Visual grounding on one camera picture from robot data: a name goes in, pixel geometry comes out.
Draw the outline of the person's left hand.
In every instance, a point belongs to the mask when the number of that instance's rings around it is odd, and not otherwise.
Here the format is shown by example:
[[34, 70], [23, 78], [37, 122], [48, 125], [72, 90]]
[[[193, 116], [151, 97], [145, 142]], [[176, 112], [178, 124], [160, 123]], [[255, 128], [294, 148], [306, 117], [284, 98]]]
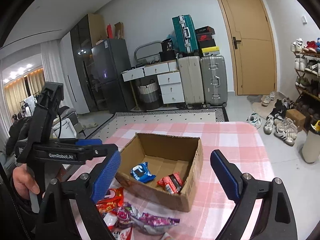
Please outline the person's left hand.
[[26, 164], [22, 164], [13, 170], [12, 179], [18, 195], [23, 199], [30, 199], [29, 192], [33, 194], [40, 193], [40, 188], [33, 176], [29, 173]]

